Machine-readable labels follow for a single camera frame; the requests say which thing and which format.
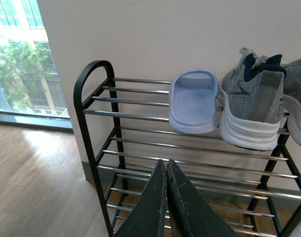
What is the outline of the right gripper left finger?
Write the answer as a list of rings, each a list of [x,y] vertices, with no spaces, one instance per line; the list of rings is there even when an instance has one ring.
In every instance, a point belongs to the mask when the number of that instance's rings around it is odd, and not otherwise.
[[[115,233],[116,237],[163,237],[167,199],[164,162],[158,160],[135,208]]]

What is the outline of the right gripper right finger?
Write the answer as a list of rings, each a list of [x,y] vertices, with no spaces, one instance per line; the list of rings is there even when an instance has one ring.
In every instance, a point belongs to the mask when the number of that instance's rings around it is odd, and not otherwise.
[[[236,237],[173,159],[167,165],[167,199],[174,237]]]

